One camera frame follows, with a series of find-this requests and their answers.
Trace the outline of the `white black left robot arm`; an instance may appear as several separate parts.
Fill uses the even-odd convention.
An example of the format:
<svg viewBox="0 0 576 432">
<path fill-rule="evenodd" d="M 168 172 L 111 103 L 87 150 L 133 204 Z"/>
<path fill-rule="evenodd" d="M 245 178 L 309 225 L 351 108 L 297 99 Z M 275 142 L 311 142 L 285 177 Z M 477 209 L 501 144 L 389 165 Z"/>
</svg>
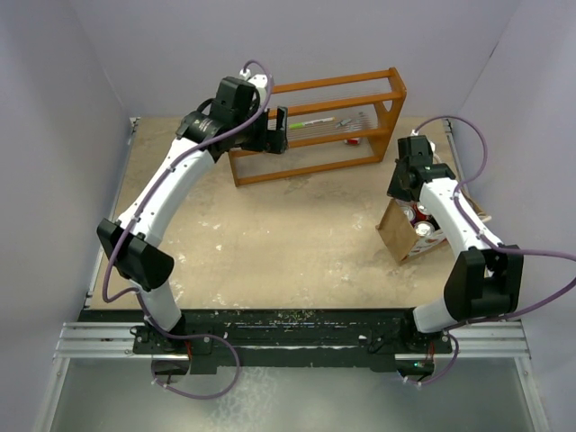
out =
<svg viewBox="0 0 576 432">
<path fill-rule="evenodd" d="M 160 250 L 166 230 L 194 184 L 232 149 L 283 154 L 288 148 L 287 110 L 276 111 L 270 128 L 268 102 L 274 80 L 265 74 L 224 77 L 216 95 L 180 122 L 169 151 L 134 203 L 116 220 L 103 219 L 97 237 L 113 270 L 131 281 L 154 343 L 174 353 L 185 343 L 184 316 L 169 277 L 175 260 Z"/>
</svg>

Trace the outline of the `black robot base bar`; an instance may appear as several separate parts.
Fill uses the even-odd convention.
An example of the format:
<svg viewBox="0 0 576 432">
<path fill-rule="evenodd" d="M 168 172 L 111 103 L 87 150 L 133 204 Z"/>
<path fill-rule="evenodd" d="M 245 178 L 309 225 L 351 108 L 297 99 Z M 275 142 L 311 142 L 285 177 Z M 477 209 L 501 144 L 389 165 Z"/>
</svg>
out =
<svg viewBox="0 0 576 432">
<path fill-rule="evenodd" d="M 430 373 L 447 336 L 417 331 L 409 309 L 184 310 L 176 338 L 134 326 L 133 350 L 190 374 L 220 367 L 366 368 Z"/>
</svg>

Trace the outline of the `brown canvas tote bag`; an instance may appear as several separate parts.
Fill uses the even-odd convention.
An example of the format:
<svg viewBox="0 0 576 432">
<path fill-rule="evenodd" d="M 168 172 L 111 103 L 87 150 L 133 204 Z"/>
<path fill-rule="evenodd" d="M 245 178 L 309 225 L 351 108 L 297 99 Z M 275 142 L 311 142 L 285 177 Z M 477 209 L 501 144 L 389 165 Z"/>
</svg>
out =
<svg viewBox="0 0 576 432">
<path fill-rule="evenodd" d="M 413 261 L 417 257 L 424 256 L 448 245 L 446 235 L 435 217 L 432 213 L 428 217 L 420 214 L 416 210 L 417 203 L 420 202 L 390 200 L 381 221 L 376 226 L 383 243 L 399 265 Z M 401 205 L 411 206 L 415 210 L 417 220 L 414 223 L 410 223 L 407 220 L 400 209 Z M 418 221 L 431 222 L 436 228 L 435 233 L 431 237 L 419 237 L 414 230 L 414 225 Z"/>
</svg>

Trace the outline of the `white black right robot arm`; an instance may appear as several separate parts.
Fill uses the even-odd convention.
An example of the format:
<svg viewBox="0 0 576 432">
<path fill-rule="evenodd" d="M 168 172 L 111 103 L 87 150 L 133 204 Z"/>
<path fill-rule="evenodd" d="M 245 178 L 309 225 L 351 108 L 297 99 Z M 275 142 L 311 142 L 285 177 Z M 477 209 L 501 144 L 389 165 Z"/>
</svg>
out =
<svg viewBox="0 0 576 432">
<path fill-rule="evenodd" d="M 449 165 L 434 161 L 427 137 L 398 139 L 388 195 L 423 204 L 455 256 L 442 296 L 416 307 L 413 322 L 400 330 L 407 350 L 422 351 L 432 333 L 458 323 L 497 318 L 517 309 L 524 264 L 518 246 L 497 250 L 500 239 L 467 202 Z"/>
</svg>

